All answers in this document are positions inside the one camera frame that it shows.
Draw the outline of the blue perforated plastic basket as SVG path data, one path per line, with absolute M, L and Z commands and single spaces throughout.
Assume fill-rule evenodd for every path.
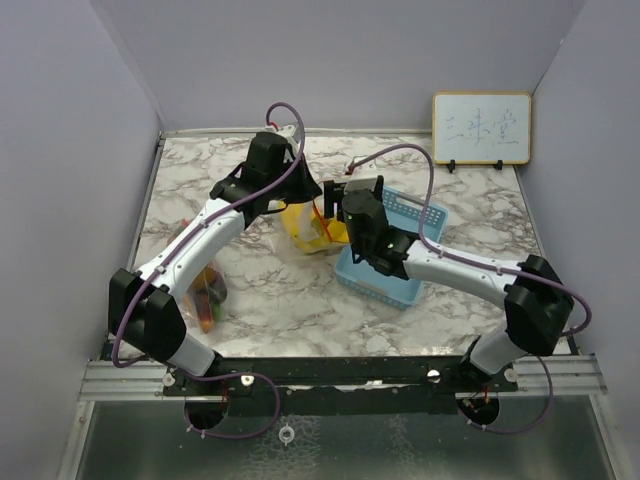
M 420 236 L 440 241 L 447 210 L 431 205 L 423 212 L 419 201 L 386 187 L 355 190 L 340 205 L 352 242 L 336 261 L 338 282 L 400 310 L 413 306 L 423 282 L 408 276 L 403 261 Z

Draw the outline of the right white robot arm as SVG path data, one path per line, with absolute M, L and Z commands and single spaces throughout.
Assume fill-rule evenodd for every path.
M 386 277 L 441 284 L 503 310 L 504 321 L 474 340 L 463 356 L 459 378 L 467 389 L 483 390 L 526 355 L 554 352 L 574 300 L 546 259 L 489 259 L 430 243 L 420 229 L 398 228 L 387 218 L 381 177 L 360 189 L 326 181 L 323 190 L 324 213 L 345 224 L 354 263 Z

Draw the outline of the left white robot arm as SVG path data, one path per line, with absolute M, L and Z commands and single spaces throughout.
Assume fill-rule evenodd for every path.
M 119 357 L 127 342 L 144 357 L 185 371 L 195 392 L 218 388 L 216 353 L 188 333 L 179 303 L 216 253 L 271 213 L 271 203 L 300 204 L 320 195 L 304 161 L 304 143 L 298 125 L 259 131 L 245 161 L 214 185 L 200 212 L 160 254 L 134 272 L 119 269 L 112 276 L 108 322 L 116 367 L 127 365 Z

